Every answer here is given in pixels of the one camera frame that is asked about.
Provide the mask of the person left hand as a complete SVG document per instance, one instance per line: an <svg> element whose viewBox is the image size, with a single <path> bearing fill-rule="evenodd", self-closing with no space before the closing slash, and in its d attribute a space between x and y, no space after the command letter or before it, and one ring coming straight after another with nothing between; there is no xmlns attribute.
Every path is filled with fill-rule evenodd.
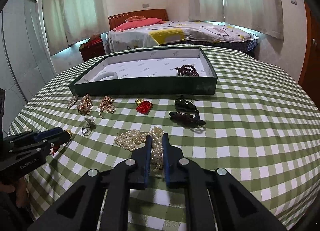
<svg viewBox="0 0 320 231"><path fill-rule="evenodd" d="M16 206L23 208L28 203L27 183L24 177L20 178L14 184L0 184L1 192L6 194L14 194L16 196Z"/></svg>

